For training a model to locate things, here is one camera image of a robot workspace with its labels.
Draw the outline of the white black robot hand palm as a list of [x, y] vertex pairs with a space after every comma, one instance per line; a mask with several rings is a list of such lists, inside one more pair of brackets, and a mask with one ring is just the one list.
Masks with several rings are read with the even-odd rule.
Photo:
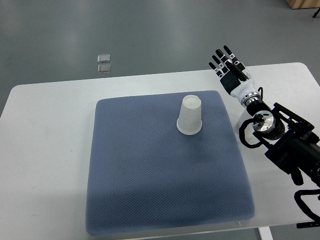
[[258, 100], [258, 90], [254, 87], [254, 80], [247, 68], [243, 72], [247, 75], [247, 81], [240, 81], [234, 74], [234, 66], [231, 60], [228, 60], [223, 69], [220, 69], [220, 78], [225, 91], [232, 97], [237, 98], [240, 104], [250, 104]]

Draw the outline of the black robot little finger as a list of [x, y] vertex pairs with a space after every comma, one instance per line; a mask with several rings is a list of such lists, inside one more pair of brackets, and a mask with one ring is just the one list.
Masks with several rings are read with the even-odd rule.
[[221, 75], [221, 74], [222, 74], [221, 71], [220, 71], [220, 69], [217, 68], [212, 62], [209, 62], [208, 64], [209, 64], [209, 66], [214, 70], [214, 72], [216, 73], [216, 75]]

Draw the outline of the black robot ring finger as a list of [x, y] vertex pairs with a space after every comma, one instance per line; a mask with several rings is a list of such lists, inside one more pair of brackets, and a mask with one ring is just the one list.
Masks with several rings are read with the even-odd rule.
[[219, 66], [220, 69], [223, 69], [225, 67], [224, 64], [221, 62], [221, 60], [216, 55], [212, 55], [212, 59]]

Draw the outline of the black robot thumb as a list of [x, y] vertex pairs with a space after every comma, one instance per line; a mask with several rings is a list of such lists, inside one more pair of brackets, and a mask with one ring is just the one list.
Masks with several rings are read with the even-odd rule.
[[232, 63], [234, 70], [233, 73], [237, 76], [240, 81], [247, 81], [248, 76], [243, 72], [245, 70], [245, 66], [242, 62], [236, 60]]

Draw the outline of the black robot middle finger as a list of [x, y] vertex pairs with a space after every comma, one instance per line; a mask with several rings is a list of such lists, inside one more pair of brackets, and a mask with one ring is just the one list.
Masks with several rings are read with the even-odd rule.
[[229, 61], [229, 58], [222, 52], [222, 50], [217, 49], [215, 53], [223, 64]]

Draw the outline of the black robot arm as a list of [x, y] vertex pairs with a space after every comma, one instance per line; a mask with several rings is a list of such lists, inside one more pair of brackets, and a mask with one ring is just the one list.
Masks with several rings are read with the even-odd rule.
[[250, 149], [264, 145], [265, 156], [296, 185], [303, 185], [302, 174], [319, 185], [320, 138], [314, 126], [279, 103], [270, 108], [263, 100], [263, 88], [255, 88], [252, 75], [227, 46], [217, 49], [212, 59], [209, 66], [224, 90], [250, 115], [239, 127], [240, 142]]

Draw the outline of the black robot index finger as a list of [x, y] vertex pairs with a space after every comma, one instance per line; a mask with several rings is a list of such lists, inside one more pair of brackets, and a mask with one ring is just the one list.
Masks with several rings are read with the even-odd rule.
[[235, 57], [235, 55], [232, 53], [232, 51], [229, 49], [228, 46], [224, 45], [223, 49], [225, 50], [225, 52], [228, 54], [228, 56], [233, 59]]

